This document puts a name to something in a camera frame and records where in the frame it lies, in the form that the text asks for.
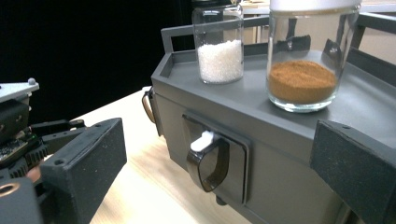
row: white powder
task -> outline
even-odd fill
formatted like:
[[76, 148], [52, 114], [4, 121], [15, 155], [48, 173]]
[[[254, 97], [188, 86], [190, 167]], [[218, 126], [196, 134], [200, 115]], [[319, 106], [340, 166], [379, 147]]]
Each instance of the white powder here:
[[204, 82], [230, 82], [243, 75], [240, 40], [198, 48], [201, 78]]

